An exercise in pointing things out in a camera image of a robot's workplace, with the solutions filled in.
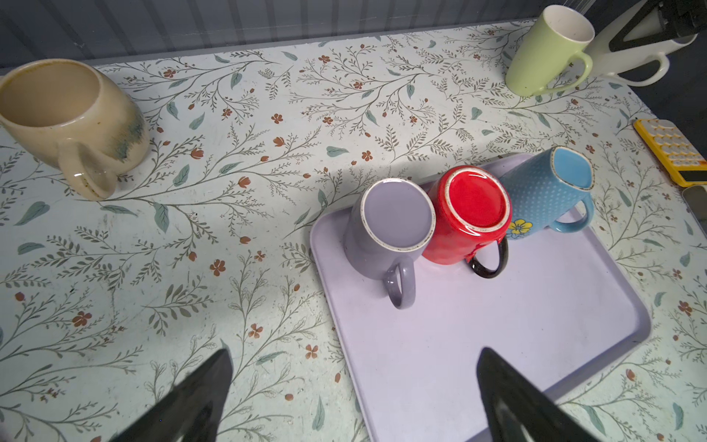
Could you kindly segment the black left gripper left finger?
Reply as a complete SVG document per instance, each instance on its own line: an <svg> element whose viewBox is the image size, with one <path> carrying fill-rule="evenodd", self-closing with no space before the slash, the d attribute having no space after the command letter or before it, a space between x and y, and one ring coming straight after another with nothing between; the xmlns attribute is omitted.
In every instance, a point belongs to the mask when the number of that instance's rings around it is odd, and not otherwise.
<svg viewBox="0 0 707 442"><path fill-rule="evenodd" d="M232 374L228 350L216 351L113 440L216 440Z"/></svg>

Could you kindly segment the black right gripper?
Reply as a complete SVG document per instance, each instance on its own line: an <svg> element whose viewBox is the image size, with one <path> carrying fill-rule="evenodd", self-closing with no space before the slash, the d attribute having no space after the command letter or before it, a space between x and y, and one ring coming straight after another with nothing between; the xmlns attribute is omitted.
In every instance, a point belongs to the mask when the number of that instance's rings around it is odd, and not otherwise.
<svg viewBox="0 0 707 442"><path fill-rule="evenodd" d="M607 27L609 50L616 53L705 30L706 0L639 1Z"/></svg>

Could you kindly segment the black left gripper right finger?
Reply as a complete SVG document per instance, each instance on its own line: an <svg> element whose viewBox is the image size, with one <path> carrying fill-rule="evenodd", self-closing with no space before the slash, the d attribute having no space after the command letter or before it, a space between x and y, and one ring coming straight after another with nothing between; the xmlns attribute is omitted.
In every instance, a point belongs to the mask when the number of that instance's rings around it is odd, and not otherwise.
<svg viewBox="0 0 707 442"><path fill-rule="evenodd" d="M476 374L491 440L596 439L492 348L482 348Z"/></svg>

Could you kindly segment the white mug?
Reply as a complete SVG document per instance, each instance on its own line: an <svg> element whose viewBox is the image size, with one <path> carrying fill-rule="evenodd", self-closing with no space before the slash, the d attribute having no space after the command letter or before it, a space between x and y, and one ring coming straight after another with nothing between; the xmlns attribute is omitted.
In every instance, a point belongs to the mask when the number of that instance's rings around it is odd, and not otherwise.
<svg viewBox="0 0 707 442"><path fill-rule="evenodd" d="M591 77L605 77L620 84L630 87L647 87L657 83L662 79L670 68L668 56L677 50L692 44L698 33L689 37L668 39L645 46L639 46L628 50L613 53L609 50L609 32L607 27L598 33L593 42L585 48L585 53L593 60L593 68L589 75ZM648 79L633 81L620 76L635 68L657 62L658 68Z"/></svg>

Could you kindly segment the light green mug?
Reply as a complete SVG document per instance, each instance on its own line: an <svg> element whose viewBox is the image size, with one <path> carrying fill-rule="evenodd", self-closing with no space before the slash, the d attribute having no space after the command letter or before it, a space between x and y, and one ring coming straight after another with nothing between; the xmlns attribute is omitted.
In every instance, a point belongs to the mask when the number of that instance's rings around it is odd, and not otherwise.
<svg viewBox="0 0 707 442"><path fill-rule="evenodd" d="M545 7L506 72L506 86L524 98L577 87L592 71L593 60L585 48L594 38L593 25L579 12L560 5ZM584 65L582 75L571 84L550 88L551 80L576 61Z"/></svg>

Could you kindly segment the blue polka dot mug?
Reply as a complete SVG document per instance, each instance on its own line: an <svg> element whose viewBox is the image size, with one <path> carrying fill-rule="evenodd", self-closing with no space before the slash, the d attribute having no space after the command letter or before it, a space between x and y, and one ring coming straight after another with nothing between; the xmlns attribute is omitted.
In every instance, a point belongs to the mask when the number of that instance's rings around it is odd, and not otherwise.
<svg viewBox="0 0 707 442"><path fill-rule="evenodd" d="M595 213L591 162L568 147L553 147L500 178L512 204L507 235L524 239L551 228L574 233L586 228Z"/></svg>

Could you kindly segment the red mug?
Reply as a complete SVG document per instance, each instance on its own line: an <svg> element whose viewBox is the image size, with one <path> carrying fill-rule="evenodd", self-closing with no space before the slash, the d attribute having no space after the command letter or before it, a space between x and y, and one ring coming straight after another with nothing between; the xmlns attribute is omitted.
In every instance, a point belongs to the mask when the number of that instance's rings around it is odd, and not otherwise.
<svg viewBox="0 0 707 442"><path fill-rule="evenodd" d="M512 220L511 199L501 182L483 169L460 166L435 182L428 196L435 209L436 228L423 257L440 265L465 262L483 278L499 276L508 262L506 233ZM476 257L491 244L499 254L495 270Z"/></svg>

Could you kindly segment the beige speckled mug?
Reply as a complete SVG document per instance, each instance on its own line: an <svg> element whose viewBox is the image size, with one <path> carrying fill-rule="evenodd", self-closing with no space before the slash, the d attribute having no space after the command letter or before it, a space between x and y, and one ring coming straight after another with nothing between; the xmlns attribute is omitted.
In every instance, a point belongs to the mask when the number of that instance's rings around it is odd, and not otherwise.
<svg viewBox="0 0 707 442"><path fill-rule="evenodd" d="M149 129L135 102L95 68L68 59L24 64L1 79L1 123L90 201L147 156Z"/></svg>

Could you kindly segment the purple mug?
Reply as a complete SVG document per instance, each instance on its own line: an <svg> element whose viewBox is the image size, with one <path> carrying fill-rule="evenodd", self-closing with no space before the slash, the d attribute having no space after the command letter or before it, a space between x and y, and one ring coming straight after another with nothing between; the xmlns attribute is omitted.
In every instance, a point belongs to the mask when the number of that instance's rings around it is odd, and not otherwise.
<svg viewBox="0 0 707 442"><path fill-rule="evenodd" d="M430 243L436 212L417 184L386 178L369 186L353 205L344 233L350 265L382 283L397 309L416 299L414 262Z"/></svg>

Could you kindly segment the lavender plastic tray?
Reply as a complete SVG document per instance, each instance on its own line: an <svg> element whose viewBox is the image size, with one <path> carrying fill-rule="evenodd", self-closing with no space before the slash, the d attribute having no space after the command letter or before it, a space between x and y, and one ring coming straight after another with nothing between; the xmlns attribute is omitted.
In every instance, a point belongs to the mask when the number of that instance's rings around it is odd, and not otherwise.
<svg viewBox="0 0 707 442"><path fill-rule="evenodd" d="M486 169L501 178L533 157L514 155ZM324 215L310 244L374 441L486 438L476 377L484 347L557 399L649 336L646 306L589 226L508 236L508 266L493 279L464 262L419 259L417 298L397 309L382 283L345 256L350 214Z"/></svg>

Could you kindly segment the yellow calculator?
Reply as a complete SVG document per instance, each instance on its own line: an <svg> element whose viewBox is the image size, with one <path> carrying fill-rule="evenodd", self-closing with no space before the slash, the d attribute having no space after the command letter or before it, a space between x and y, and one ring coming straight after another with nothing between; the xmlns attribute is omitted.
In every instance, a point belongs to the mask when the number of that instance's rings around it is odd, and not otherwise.
<svg viewBox="0 0 707 442"><path fill-rule="evenodd" d="M672 182L682 188L706 184L706 158L671 121L639 119L633 128L666 170Z"/></svg>

